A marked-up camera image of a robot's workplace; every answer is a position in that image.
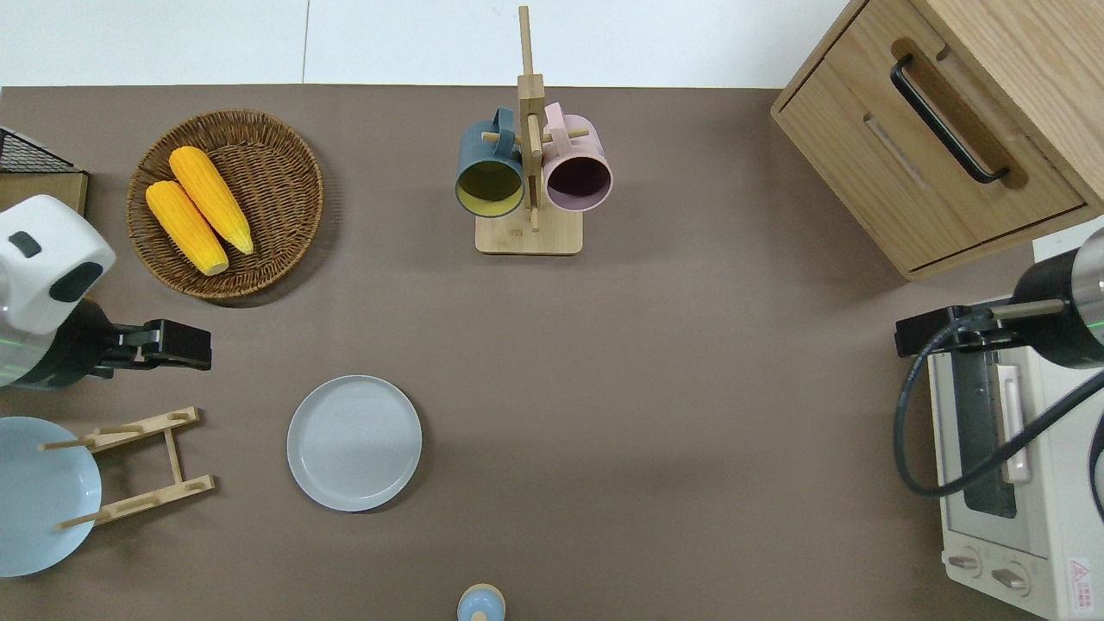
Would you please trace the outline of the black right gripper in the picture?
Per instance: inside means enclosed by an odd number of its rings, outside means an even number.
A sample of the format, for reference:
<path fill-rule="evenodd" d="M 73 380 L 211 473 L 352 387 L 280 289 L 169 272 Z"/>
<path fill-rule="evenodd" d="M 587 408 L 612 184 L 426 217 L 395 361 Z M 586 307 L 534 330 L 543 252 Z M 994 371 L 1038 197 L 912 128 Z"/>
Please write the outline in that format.
<path fill-rule="evenodd" d="M 994 304 L 952 305 L 900 319 L 894 326 L 894 346 L 899 358 L 919 356 L 919 351 L 949 323 L 957 323 L 951 334 L 951 351 L 996 351 L 1004 347 L 1004 329 L 992 316 Z"/>

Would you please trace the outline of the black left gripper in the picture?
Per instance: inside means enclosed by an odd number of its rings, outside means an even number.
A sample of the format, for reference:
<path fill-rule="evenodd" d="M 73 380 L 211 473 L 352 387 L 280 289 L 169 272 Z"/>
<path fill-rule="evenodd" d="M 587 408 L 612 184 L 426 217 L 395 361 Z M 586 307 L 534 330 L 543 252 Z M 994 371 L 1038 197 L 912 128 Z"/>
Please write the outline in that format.
<path fill-rule="evenodd" d="M 168 319 L 155 319 L 144 326 L 112 323 L 110 346 L 102 356 L 102 375 L 114 376 L 116 370 L 144 370 L 144 364 L 150 368 L 210 371 L 210 333 Z"/>

